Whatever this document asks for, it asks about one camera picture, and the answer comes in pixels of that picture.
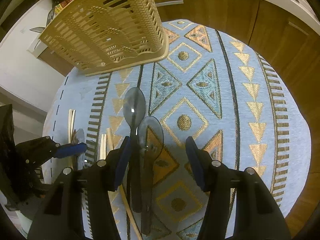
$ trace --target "spoon handle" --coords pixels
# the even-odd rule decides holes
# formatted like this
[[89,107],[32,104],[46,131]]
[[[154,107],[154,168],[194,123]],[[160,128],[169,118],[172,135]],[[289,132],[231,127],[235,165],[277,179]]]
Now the spoon handle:
[[133,148],[129,162],[129,168],[131,169],[132,210],[136,213],[141,213],[140,152],[138,137],[135,134],[131,134],[130,140]]
[[152,222],[153,161],[145,160],[142,180],[141,233],[149,235]]

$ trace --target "metal screw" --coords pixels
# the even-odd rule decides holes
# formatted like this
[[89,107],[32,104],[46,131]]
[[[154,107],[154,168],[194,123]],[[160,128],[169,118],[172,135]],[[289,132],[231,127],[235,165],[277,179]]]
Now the metal screw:
[[212,166],[214,166],[214,167],[219,167],[220,165],[221,165],[221,162],[219,162],[218,160],[214,160],[214,161],[212,161]]
[[255,173],[255,170],[253,168],[247,168],[247,173],[249,173],[250,175]]
[[63,169],[63,174],[68,175],[71,172],[71,168],[67,167]]
[[106,165],[107,164],[107,162],[105,161],[105,160],[99,160],[98,162],[97,162],[97,165],[99,166],[99,167],[103,167],[104,165]]

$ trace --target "wooden cabinet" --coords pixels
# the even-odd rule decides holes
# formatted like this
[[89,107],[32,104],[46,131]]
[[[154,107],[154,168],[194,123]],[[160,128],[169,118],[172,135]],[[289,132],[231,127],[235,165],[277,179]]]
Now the wooden cabinet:
[[[155,0],[158,2],[173,0]],[[286,217],[292,235],[306,223],[320,199],[320,37],[300,19],[264,0],[183,0],[159,7],[162,21],[189,19],[223,31],[260,53],[286,84],[311,133],[306,185]]]

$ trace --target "gray transparent spoon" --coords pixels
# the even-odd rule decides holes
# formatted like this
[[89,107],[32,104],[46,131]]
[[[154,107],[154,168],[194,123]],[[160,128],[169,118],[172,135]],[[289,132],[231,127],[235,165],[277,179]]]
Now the gray transparent spoon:
[[137,139],[137,127],[146,113],[146,100],[142,91],[133,87],[128,90],[124,97],[123,115],[130,126],[130,142],[132,155],[129,161],[127,177],[127,197],[132,195],[132,210],[141,212],[141,184],[140,184],[140,153]]
[[159,121],[147,116],[138,127],[138,142],[143,160],[141,169],[141,233],[149,235],[152,221],[153,164],[163,148],[163,130]]
[[[84,131],[83,129],[79,129],[76,134],[74,135],[72,139],[72,144],[77,144],[77,143],[84,143],[85,142],[85,137],[84,137]],[[84,155],[84,153],[78,155],[78,156],[73,156],[72,157],[72,164],[74,169],[81,170],[83,167],[80,167],[79,165],[79,158],[80,156]]]

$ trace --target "blue patterned tablecloth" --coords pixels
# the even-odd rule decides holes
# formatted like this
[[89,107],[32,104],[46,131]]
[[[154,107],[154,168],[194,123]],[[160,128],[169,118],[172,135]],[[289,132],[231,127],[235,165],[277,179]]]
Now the blue patterned tablecloth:
[[[311,155],[308,125],[288,89],[262,56],[235,38],[188,20],[163,25],[170,52],[161,62],[92,77],[74,68],[56,94],[43,135],[67,143],[68,110],[75,109],[74,127],[83,128],[90,143],[90,165],[106,128],[112,128],[117,146],[129,135],[123,99],[138,86],[146,115],[155,116],[164,129],[165,144],[154,164],[152,230],[143,239],[197,237],[208,196],[193,179],[184,149],[188,136],[229,168],[253,167],[286,216],[304,187]],[[52,183],[67,165],[63,159],[45,163],[45,182]],[[109,196],[121,239],[137,239],[132,226],[127,235],[121,195]],[[140,214],[133,215],[140,227]],[[234,219],[235,208],[227,236]],[[90,236],[88,222],[84,227]]]

